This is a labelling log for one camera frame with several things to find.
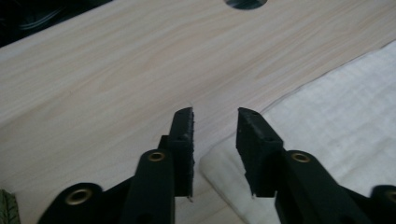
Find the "wood grain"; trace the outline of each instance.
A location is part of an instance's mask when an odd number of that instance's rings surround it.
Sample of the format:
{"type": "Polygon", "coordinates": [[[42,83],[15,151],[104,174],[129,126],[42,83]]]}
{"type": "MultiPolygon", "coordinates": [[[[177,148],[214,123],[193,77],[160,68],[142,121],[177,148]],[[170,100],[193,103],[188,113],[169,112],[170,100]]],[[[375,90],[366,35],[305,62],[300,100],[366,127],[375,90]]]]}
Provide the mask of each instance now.
{"type": "MultiPolygon", "coordinates": [[[[108,189],[195,112],[197,161],[236,127],[236,108],[275,99],[396,39],[392,0],[116,0],[0,49],[0,187],[22,223],[62,189],[108,189]]],[[[242,223],[199,172],[177,223],[242,223]]]]}

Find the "green patterned fabric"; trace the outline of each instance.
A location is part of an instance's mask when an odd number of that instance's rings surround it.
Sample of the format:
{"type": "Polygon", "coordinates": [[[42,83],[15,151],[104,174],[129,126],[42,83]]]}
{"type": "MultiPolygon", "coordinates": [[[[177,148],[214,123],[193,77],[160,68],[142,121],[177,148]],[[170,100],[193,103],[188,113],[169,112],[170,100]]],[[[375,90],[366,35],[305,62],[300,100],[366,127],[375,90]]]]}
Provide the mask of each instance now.
{"type": "Polygon", "coordinates": [[[20,224],[15,196],[0,189],[0,224],[20,224]]]}

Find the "white towel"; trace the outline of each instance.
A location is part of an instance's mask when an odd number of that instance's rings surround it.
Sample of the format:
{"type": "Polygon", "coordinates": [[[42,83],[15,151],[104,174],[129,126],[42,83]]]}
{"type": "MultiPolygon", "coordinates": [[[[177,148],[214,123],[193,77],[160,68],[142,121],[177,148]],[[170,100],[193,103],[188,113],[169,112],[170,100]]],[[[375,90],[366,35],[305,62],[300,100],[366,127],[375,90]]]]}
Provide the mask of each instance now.
{"type": "MultiPolygon", "coordinates": [[[[376,185],[396,186],[396,41],[302,86],[262,114],[286,150],[312,154],[338,184],[365,196],[376,185]]],[[[252,199],[235,135],[205,155],[200,167],[247,223],[279,223],[274,199],[252,199]]]]}

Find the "folded cloth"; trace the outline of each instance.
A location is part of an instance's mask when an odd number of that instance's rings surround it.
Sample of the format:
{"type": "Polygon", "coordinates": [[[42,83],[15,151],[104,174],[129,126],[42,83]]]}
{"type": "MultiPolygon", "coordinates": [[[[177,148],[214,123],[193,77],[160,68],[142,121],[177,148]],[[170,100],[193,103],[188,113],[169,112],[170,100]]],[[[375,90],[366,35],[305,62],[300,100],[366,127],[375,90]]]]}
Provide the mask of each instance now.
{"type": "MultiPolygon", "coordinates": [[[[262,111],[286,150],[315,156],[338,184],[369,196],[396,186],[396,41],[303,85],[262,111]]],[[[247,223],[279,223],[274,199],[253,199],[235,135],[200,169],[247,223]]]]}
{"type": "Polygon", "coordinates": [[[20,224],[15,196],[0,189],[0,224],[20,224]]]}

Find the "tabletop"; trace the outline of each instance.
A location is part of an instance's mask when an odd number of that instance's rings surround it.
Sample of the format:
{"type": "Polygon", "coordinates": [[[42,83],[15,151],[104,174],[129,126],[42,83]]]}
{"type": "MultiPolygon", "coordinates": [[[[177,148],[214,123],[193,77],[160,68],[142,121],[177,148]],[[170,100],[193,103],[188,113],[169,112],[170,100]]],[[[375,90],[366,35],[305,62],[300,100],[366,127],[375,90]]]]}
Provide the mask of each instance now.
{"type": "Polygon", "coordinates": [[[36,223],[71,185],[132,176],[192,106],[194,198],[177,199],[177,223],[243,223],[198,169],[237,108],[262,111],[395,39],[393,0],[115,0],[0,49],[0,188],[36,223]]]}

